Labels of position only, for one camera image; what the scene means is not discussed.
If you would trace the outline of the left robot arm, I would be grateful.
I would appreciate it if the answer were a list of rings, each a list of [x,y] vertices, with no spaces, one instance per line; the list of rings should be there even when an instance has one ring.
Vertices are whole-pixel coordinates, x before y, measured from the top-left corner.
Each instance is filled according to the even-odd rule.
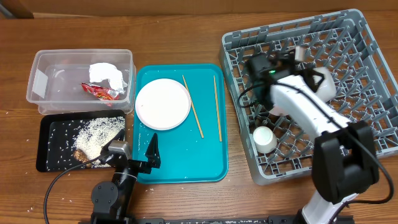
[[[127,209],[137,176],[140,173],[150,174],[152,169],[158,169],[161,165],[157,134],[153,134],[147,147],[146,161],[131,159],[129,144],[119,139],[123,136],[122,130],[101,149],[100,163],[113,167],[114,174],[112,180],[100,182],[92,190],[91,223],[134,223]]]

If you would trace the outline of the wooden chopstick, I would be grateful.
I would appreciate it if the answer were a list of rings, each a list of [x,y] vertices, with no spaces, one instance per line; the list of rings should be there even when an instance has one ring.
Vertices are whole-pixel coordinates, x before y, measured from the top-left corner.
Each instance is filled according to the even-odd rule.
[[[213,86],[214,86],[214,92],[215,92],[215,105],[216,105],[216,115],[217,115],[217,123],[218,123],[218,135],[219,135],[219,141],[222,142],[223,139],[222,139],[222,132],[221,132],[220,109],[219,109],[219,103],[218,103],[218,89],[217,89],[215,76],[213,76]]]
[[[197,115],[197,112],[196,112],[196,109],[195,109],[195,105],[194,105],[194,102],[193,102],[193,98],[192,98],[192,96],[191,96],[190,90],[189,90],[188,85],[187,85],[187,81],[186,81],[184,75],[182,75],[182,78],[183,78],[183,82],[184,82],[185,88],[187,89],[188,94],[189,94],[190,99],[191,99],[191,107],[192,107],[193,114],[194,114],[194,117],[195,117],[195,120],[196,120],[196,123],[197,123],[198,130],[199,130],[199,132],[200,132],[200,136],[201,136],[202,139],[204,139],[204,134],[203,134],[203,131],[202,131],[202,128],[201,128],[200,121],[199,121],[199,119],[198,119],[198,115]]]

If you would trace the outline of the black tray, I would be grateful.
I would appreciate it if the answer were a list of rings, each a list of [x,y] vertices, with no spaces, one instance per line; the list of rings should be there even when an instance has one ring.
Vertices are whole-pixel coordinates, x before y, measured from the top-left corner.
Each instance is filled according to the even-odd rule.
[[[37,171],[63,171],[81,164],[83,158],[75,157],[78,134],[100,118],[124,124],[126,115],[121,110],[104,110],[44,116],[40,123]]]

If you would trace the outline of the pink bowl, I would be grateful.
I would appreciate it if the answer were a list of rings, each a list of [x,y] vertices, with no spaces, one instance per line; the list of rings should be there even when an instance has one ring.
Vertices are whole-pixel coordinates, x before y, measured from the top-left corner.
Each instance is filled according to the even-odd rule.
[[[285,116],[285,111],[278,106],[273,107],[269,112],[275,116]]]

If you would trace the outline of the white tissue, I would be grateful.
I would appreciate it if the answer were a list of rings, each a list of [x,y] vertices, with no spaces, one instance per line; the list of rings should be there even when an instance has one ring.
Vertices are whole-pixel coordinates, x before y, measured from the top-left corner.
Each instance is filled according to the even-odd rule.
[[[123,79],[123,73],[110,63],[94,63],[89,67],[90,83],[100,83],[107,80],[111,89],[124,94],[127,83]]]

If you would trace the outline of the grey dishwasher rack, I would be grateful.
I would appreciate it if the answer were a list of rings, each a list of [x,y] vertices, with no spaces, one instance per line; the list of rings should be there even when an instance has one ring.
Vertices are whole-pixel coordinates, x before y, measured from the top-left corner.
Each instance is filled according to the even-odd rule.
[[[258,185],[309,175],[313,144],[288,116],[275,116],[257,103],[244,69],[257,53],[275,57],[295,46],[307,51],[299,68],[324,66],[337,94],[330,107],[351,121],[370,125],[376,155],[397,154],[397,82],[357,9],[228,32],[221,39],[220,64],[233,99],[252,180]],[[256,150],[253,132],[266,126],[277,138],[267,154]]]

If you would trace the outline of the grey-white bowl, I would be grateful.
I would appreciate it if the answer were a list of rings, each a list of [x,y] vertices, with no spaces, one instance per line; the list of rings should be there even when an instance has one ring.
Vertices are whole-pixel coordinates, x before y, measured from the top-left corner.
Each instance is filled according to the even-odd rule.
[[[329,69],[326,67],[317,67],[313,70],[321,73],[324,76],[323,81],[321,81],[322,78],[319,75],[315,75],[313,77],[315,84],[318,85],[318,90],[315,92],[315,94],[323,102],[332,100],[336,96],[336,86]]]

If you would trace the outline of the teal plastic tray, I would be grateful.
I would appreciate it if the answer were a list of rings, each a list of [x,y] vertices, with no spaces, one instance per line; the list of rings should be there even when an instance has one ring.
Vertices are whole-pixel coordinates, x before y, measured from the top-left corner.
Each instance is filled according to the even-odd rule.
[[[139,70],[136,90],[160,78],[169,78],[183,86],[185,76],[204,134],[201,138],[193,111],[171,130],[156,131],[134,118],[132,157],[146,161],[145,152],[154,133],[158,135],[161,165],[150,174],[139,174],[142,184],[217,182],[228,172],[224,78],[220,67],[211,63],[148,65]],[[222,142],[219,141],[213,76],[216,77]]]

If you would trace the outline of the red snack wrapper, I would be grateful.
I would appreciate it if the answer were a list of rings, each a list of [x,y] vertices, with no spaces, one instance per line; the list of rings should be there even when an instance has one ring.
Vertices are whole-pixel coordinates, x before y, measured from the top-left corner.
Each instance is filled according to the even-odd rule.
[[[119,99],[119,92],[111,89],[106,88],[98,85],[94,85],[91,83],[82,83],[82,89],[85,92],[91,93],[95,97],[99,98],[100,100],[118,100]]]

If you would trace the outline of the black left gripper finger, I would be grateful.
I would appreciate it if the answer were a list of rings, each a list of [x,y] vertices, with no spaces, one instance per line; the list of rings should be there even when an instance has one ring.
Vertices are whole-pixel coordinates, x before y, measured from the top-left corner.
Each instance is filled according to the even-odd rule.
[[[147,147],[145,156],[147,158],[147,165],[151,168],[158,169],[161,165],[159,146],[158,146],[158,135],[154,133],[150,143]]]
[[[113,142],[113,141],[124,141],[124,137],[125,137],[125,130],[122,129],[120,130],[115,137],[113,137],[108,143],[105,144],[105,148],[108,148],[109,145]]]

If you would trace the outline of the cream plastic cup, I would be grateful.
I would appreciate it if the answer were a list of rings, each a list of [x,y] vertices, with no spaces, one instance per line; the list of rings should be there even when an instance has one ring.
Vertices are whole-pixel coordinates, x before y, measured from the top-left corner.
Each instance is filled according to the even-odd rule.
[[[277,138],[270,128],[266,126],[257,127],[252,135],[258,152],[267,154],[275,149]]]

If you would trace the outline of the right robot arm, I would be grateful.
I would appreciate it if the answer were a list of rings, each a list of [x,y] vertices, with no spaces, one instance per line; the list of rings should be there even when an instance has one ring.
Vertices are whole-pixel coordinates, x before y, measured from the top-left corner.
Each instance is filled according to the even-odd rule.
[[[325,67],[299,69],[301,47],[250,56],[244,63],[250,89],[266,110],[289,115],[313,142],[312,180],[316,191],[299,211],[296,223],[336,223],[341,210],[379,180],[373,132],[365,121],[356,123],[326,102],[336,87]]]

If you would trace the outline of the pink round plate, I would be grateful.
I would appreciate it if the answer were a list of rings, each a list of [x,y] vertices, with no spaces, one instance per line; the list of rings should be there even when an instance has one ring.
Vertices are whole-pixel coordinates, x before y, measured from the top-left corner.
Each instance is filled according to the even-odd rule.
[[[166,131],[185,121],[191,102],[187,89],[180,82],[160,78],[141,88],[136,97],[135,111],[145,126]]]

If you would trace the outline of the clear plastic bin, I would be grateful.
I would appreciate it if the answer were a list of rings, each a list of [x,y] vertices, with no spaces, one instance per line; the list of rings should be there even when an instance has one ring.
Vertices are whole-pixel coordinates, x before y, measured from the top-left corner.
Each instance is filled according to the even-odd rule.
[[[121,72],[124,92],[118,100],[101,100],[82,88],[90,83],[90,66],[113,65]],[[36,53],[30,71],[26,100],[38,106],[40,114],[122,110],[134,107],[136,67],[127,49],[58,49]]]

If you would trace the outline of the brown food scrap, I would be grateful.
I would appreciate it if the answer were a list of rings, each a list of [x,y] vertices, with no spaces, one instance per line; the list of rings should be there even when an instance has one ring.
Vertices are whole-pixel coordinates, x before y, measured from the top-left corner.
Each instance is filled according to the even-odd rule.
[[[81,162],[81,163],[85,163],[89,161],[88,156],[80,149],[75,149],[74,153],[73,153],[74,158]]]

